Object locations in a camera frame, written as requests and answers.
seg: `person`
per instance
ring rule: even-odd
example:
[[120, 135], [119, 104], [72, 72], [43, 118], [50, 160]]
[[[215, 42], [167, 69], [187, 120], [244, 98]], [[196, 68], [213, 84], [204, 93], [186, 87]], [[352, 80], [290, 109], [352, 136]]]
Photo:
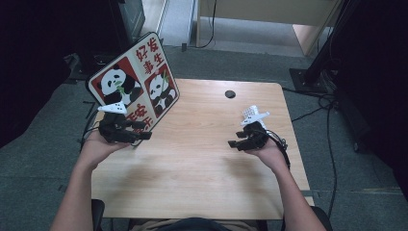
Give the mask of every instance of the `person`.
[[[130, 143], [106, 142], [97, 131], [89, 135], [72, 170], [50, 230], [92, 230], [92, 172], [110, 154], [128, 145]], [[286, 230], [325, 230], [295, 183], [282, 153], [271, 139], [263, 148], [247, 150], [245, 153], [257, 156], [275, 174], [285, 212]]]

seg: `person's right hand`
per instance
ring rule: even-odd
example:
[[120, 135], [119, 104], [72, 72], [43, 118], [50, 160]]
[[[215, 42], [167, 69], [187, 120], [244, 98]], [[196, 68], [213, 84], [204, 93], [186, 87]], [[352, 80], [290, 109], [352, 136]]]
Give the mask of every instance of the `person's right hand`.
[[261, 159], [261, 161], [274, 173], [282, 168], [288, 169], [282, 152], [271, 139], [268, 139], [267, 143], [262, 148], [246, 150], [245, 153], [259, 157], [259, 159]]

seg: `panda illustration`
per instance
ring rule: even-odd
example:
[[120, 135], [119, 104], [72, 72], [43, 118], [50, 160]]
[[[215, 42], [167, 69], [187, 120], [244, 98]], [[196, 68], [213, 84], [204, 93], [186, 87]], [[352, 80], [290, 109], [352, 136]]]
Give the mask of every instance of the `panda illustration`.
[[102, 90], [107, 105], [122, 101], [128, 106], [135, 102], [141, 91], [140, 83], [120, 69], [118, 64], [105, 73], [98, 87]]
[[176, 97], [176, 91], [169, 85], [166, 72], [152, 79], [149, 93], [155, 112], [158, 115], [160, 115], [165, 108], [170, 106]]

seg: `light beige tabletop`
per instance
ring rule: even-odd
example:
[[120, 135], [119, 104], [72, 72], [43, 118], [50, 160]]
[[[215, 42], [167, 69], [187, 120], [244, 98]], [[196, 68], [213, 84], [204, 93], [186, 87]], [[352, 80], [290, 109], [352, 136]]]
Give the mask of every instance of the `light beige tabletop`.
[[[150, 141], [112, 154], [92, 175], [105, 218], [280, 219], [275, 176], [257, 157], [230, 148], [242, 111], [256, 105], [269, 130], [286, 139], [291, 172], [310, 190], [278, 84], [176, 79], [178, 102]], [[224, 93], [233, 90], [236, 97]]]

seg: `forearm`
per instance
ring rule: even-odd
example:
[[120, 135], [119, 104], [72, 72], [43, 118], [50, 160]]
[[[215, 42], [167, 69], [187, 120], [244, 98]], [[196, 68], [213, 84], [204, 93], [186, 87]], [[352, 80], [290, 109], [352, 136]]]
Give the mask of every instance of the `forearm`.
[[91, 169], [76, 166], [51, 230], [92, 230]]
[[289, 170], [282, 168], [275, 175], [282, 196], [287, 230], [325, 230]]

